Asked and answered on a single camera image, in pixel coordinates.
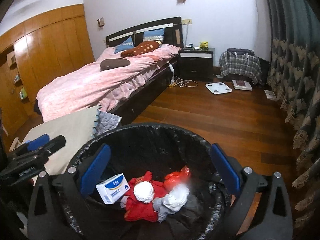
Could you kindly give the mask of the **white blue carton box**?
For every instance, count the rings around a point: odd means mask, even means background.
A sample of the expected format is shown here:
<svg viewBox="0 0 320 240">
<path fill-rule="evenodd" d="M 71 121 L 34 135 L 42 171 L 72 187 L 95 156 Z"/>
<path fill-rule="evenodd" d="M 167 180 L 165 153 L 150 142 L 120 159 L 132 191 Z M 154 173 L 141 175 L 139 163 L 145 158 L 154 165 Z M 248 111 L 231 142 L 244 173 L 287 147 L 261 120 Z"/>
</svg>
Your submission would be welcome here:
<svg viewBox="0 0 320 240">
<path fill-rule="evenodd" d="M 104 204 L 114 204 L 127 191 L 130 186 L 123 173 L 117 174 L 95 186 Z"/>
</svg>

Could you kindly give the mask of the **red fabric garment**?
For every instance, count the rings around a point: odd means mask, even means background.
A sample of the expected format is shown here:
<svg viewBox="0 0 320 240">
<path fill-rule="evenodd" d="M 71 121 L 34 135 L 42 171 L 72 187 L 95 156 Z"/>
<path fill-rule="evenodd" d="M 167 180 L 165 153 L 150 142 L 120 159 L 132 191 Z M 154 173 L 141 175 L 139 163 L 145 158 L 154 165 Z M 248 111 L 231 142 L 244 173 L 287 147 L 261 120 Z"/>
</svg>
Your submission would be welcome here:
<svg viewBox="0 0 320 240">
<path fill-rule="evenodd" d="M 149 204 L 144 204 L 136 200 L 135 195 L 133 194 L 134 187 L 143 181 L 149 181 L 154 189 L 154 197 L 162 198 L 167 193 L 169 193 L 163 186 L 163 183 L 160 181 L 155 181 L 152 179 L 152 173 L 150 171 L 146 171 L 146 173 L 139 178 L 132 178 L 129 181 L 130 189 L 125 193 L 125 197 L 127 197 L 126 205 L 125 205 L 125 215 L 124 219 L 129 222 L 134 222 L 137 220 L 146 220 L 148 222 L 156 222 L 157 221 L 157 213 L 153 210 L 152 202 Z"/>
</svg>

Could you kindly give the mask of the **white paper ball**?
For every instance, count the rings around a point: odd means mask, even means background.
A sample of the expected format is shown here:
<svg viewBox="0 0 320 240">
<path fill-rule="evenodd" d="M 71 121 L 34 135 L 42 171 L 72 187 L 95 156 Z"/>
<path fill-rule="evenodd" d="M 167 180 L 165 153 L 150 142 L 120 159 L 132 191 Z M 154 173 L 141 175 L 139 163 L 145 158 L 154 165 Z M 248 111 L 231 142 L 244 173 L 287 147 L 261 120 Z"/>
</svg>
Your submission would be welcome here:
<svg viewBox="0 0 320 240">
<path fill-rule="evenodd" d="M 143 181 L 138 183 L 134 189 L 133 194 L 136 200 L 143 202 L 144 204 L 149 204 L 154 198 L 154 189 L 149 181 Z"/>
</svg>

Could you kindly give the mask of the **red plastic bag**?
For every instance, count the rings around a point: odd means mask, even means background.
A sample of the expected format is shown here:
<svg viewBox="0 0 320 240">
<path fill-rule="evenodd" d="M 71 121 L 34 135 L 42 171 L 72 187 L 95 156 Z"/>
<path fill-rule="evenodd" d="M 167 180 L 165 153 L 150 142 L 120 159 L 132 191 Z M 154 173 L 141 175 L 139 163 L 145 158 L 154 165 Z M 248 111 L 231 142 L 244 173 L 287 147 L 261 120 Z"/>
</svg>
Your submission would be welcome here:
<svg viewBox="0 0 320 240">
<path fill-rule="evenodd" d="M 190 176 L 190 169 L 187 166 L 184 166 L 180 171 L 167 174 L 164 178 L 163 186 L 167 191 L 171 191 L 176 185 L 187 183 L 190 179 Z"/>
</svg>

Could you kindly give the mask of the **grey cloth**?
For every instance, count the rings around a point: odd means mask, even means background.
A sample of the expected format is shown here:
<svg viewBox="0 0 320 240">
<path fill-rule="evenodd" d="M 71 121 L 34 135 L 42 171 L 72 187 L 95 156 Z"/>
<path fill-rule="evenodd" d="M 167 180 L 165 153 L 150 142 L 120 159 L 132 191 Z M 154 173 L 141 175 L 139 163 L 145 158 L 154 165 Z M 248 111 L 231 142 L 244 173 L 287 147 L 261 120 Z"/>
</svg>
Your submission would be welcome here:
<svg viewBox="0 0 320 240">
<path fill-rule="evenodd" d="M 155 198 L 152 201 L 153 210 L 157 213 L 157 222 L 163 222 L 166 220 L 168 215 L 173 215 L 180 211 L 182 206 L 187 202 L 187 197 L 174 198 L 174 197 L 163 197 Z"/>
</svg>

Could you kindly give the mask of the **white cloth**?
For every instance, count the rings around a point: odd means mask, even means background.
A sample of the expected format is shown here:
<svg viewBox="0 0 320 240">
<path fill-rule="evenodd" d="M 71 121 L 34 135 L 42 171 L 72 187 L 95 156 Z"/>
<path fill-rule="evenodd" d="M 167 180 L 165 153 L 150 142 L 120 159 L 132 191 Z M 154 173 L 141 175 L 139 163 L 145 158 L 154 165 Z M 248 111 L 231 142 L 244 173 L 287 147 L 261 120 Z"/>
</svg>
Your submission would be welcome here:
<svg viewBox="0 0 320 240">
<path fill-rule="evenodd" d="M 178 184 L 163 197 L 162 204 L 169 210 L 177 212 L 186 204 L 189 193 L 185 184 Z"/>
</svg>

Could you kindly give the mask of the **grey quilted mat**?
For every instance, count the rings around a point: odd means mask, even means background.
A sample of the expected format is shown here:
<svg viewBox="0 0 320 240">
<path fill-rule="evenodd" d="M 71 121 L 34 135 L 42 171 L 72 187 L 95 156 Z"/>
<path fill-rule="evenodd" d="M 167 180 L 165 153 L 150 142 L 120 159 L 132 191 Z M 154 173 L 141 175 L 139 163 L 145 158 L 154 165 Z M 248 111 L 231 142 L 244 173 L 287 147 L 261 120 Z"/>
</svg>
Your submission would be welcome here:
<svg viewBox="0 0 320 240">
<path fill-rule="evenodd" d="M 115 129 L 120 125 L 120 123 L 120 116 L 97 110 L 93 126 L 93 136 L 97 137 L 109 130 Z"/>
</svg>

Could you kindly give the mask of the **wooden wardrobe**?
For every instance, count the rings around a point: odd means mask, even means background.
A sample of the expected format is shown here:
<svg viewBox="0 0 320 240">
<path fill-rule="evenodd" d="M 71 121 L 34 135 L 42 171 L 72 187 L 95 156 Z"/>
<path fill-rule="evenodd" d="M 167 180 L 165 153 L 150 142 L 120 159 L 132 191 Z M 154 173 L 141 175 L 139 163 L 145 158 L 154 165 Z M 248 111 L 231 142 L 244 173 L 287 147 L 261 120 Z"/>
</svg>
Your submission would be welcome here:
<svg viewBox="0 0 320 240">
<path fill-rule="evenodd" d="M 93 61 L 83 4 L 38 14 L 1 35 L 1 110 L 9 134 L 34 116 L 42 87 Z"/>
</svg>

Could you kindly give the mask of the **bed with pink cover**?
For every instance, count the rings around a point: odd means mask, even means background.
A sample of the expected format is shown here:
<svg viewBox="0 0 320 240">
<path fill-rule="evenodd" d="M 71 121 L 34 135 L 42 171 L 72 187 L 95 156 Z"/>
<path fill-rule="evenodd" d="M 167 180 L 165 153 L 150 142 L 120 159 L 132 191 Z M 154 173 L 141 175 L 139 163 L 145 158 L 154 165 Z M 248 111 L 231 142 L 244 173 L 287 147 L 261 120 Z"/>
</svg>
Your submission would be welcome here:
<svg viewBox="0 0 320 240">
<path fill-rule="evenodd" d="M 34 112 L 44 122 L 89 107 L 122 117 L 124 124 L 131 123 L 169 85 L 183 47 L 181 17 L 155 20 L 118 31 L 106 37 L 106 49 L 92 63 L 79 70 L 55 78 L 39 90 Z M 164 28 L 162 45 L 149 53 L 126 57 L 130 65 L 111 70 L 100 70 L 105 59 L 118 59 L 115 47 L 132 37 L 134 47 L 143 42 L 145 31 Z"/>
</svg>

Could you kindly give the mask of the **left blue pillow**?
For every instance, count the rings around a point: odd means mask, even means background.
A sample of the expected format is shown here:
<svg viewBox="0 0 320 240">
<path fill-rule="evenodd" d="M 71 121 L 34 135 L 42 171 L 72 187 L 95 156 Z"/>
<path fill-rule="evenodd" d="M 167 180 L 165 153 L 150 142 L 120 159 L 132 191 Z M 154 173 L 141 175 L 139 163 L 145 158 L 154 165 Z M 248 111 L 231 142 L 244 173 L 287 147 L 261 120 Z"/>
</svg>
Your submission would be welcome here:
<svg viewBox="0 0 320 240">
<path fill-rule="evenodd" d="M 129 50 L 129 49 L 132 49 L 133 47 L 134 47 L 134 44 L 133 44 L 132 37 L 129 36 L 124 42 L 122 42 L 121 44 L 115 47 L 114 53 L 116 54 L 116 53 L 119 53 L 120 51 Z"/>
</svg>

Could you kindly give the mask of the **dark green patterned curtain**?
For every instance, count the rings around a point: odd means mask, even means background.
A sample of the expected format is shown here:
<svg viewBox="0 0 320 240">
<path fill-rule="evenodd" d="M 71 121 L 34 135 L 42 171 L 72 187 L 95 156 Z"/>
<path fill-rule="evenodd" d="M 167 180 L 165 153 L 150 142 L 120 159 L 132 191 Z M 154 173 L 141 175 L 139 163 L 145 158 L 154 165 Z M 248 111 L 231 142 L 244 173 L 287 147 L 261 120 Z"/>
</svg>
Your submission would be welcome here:
<svg viewBox="0 0 320 240">
<path fill-rule="evenodd" d="M 295 135 L 295 189 L 306 195 L 296 205 L 295 228 L 319 223 L 319 15 L 309 0 L 267 0 L 271 21 L 268 84 Z"/>
</svg>

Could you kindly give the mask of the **brown dotted pillow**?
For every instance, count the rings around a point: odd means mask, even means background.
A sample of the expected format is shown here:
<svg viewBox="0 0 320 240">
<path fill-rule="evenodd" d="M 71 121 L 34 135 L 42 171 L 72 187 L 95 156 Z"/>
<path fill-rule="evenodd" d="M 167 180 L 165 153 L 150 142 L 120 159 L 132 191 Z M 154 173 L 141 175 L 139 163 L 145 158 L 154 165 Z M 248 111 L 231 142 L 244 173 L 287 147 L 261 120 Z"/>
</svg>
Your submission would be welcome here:
<svg viewBox="0 0 320 240">
<path fill-rule="evenodd" d="M 161 45 L 161 41 L 144 41 L 132 49 L 123 51 L 120 56 L 126 58 L 146 54 L 158 49 Z"/>
</svg>

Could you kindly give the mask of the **right blue pillow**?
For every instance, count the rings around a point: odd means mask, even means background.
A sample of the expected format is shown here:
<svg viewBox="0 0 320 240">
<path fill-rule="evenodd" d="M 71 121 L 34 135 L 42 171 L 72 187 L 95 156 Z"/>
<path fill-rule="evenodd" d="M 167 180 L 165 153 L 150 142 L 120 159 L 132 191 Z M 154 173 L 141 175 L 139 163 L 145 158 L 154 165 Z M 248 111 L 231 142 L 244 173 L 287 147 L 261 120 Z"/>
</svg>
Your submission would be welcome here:
<svg viewBox="0 0 320 240">
<path fill-rule="evenodd" d="M 145 31 L 143 34 L 143 42 L 145 42 L 145 41 L 158 41 L 160 43 L 163 43 L 164 31 L 165 31 L 164 28 Z"/>
</svg>

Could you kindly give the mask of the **black bedside cabinet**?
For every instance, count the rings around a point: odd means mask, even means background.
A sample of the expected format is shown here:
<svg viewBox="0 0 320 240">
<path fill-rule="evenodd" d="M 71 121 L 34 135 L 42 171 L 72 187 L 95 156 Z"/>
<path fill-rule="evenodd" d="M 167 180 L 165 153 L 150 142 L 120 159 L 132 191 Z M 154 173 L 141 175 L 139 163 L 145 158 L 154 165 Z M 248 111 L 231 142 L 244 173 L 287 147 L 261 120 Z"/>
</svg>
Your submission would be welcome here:
<svg viewBox="0 0 320 240">
<path fill-rule="evenodd" d="M 212 82 L 215 49 L 181 49 L 178 56 L 178 76 L 182 79 Z"/>
</svg>

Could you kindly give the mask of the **yellow plush toy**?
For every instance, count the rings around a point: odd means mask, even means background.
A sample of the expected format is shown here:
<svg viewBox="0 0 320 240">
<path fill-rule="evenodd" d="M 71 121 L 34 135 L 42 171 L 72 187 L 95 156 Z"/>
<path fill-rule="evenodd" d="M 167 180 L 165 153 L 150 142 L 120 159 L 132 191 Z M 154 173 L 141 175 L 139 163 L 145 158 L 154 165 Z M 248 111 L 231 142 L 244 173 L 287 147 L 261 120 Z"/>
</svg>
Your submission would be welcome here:
<svg viewBox="0 0 320 240">
<path fill-rule="evenodd" d="M 209 49 L 208 41 L 201 41 L 200 42 L 200 49 L 208 50 Z"/>
</svg>

